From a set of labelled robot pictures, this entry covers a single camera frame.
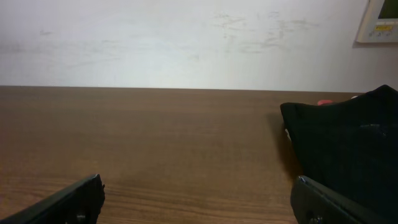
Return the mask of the black shorts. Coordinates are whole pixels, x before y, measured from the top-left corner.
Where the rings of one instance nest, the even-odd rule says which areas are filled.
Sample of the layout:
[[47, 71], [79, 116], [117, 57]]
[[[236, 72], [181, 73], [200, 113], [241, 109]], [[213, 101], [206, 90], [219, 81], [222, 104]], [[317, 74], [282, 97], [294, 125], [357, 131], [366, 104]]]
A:
[[397, 222], [397, 90], [280, 110], [304, 175]]

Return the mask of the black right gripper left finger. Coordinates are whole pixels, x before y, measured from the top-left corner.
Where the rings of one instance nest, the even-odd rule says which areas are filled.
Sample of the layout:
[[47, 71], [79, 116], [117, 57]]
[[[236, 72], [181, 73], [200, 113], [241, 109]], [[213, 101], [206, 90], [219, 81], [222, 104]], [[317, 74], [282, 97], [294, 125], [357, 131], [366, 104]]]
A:
[[96, 224], [104, 201], [104, 184], [95, 174], [2, 219], [1, 224]]

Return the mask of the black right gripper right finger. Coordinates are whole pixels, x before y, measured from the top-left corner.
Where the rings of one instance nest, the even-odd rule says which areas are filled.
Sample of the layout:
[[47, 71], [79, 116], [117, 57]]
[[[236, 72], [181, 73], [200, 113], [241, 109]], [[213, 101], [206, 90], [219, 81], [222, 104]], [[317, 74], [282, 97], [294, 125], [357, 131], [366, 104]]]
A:
[[392, 220], [301, 175], [296, 178], [290, 204], [299, 224], [391, 224]]

